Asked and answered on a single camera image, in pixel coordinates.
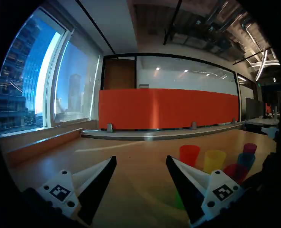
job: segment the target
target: blue cup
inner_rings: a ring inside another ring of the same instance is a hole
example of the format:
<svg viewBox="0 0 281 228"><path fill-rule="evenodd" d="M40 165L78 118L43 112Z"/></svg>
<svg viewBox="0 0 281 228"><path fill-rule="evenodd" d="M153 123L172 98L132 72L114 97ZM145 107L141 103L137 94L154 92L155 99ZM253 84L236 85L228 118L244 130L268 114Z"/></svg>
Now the blue cup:
<svg viewBox="0 0 281 228"><path fill-rule="evenodd" d="M241 153L238 155L237 164L244 166L249 171L251 169L255 159L256 159L256 157L254 154Z"/></svg>

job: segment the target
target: orange panel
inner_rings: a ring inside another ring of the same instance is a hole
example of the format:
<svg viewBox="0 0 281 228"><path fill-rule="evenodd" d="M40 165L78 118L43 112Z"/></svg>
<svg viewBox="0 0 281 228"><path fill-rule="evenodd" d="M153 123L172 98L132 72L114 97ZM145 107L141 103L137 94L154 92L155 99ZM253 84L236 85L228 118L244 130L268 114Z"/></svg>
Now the orange panel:
<svg viewBox="0 0 281 228"><path fill-rule="evenodd" d="M99 128L189 127L238 120L238 96L183 89L122 89L99 92Z"/></svg>

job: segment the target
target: red cup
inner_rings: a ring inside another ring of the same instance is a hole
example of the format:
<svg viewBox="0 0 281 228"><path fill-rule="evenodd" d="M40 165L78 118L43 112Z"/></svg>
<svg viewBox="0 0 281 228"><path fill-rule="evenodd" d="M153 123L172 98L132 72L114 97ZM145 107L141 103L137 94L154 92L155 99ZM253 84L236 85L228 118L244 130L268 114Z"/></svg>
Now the red cup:
<svg viewBox="0 0 281 228"><path fill-rule="evenodd" d="M248 170L239 164L229 165L223 172L238 184L241 184L248 174Z"/></svg>
<svg viewBox="0 0 281 228"><path fill-rule="evenodd" d="M257 145L253 143L246 143L244 145L243 153L254 154L256 152Z"/></svg>
<svg viewBox="0 0 281 228"><path fill-rule="evenodd" d="M183 145L180 147L180 161L195 167L196 159L200 153L200 148L196 145Z"/></svg>

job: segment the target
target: table surface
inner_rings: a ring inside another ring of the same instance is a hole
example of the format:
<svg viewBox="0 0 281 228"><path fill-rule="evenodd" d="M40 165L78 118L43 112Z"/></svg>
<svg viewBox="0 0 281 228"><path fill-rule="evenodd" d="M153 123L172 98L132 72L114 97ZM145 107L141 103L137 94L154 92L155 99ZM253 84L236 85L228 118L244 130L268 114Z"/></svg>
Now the table surface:
<svg viewBox="0 0 281 228"><path fill-rule="evenodd" d="M117 167L93 219L93 227L189 227L185 210L175 208L175 185L166 156L179 157L182 145L200 147L196 167L203 169L204 153L227 153L223 168L236 163L245 143L257 145L256 160L248 176L259 172L276 143L266 135L242 130L162 141L113 141L78 138L10 169L18 188L38 188L62 169L72 173L113 155Z"/></svg>

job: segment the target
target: wooden door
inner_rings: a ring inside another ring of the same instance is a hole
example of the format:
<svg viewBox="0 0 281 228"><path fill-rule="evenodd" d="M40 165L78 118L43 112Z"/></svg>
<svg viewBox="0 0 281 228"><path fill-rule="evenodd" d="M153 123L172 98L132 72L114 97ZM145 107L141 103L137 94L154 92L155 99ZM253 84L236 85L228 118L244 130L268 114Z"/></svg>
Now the wooden door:
<svg viewBox="0 0 281 228"><path fill-rule="evenodd" d="M134 60L107 59L105 64L104 89L134 89Z"/></svg>

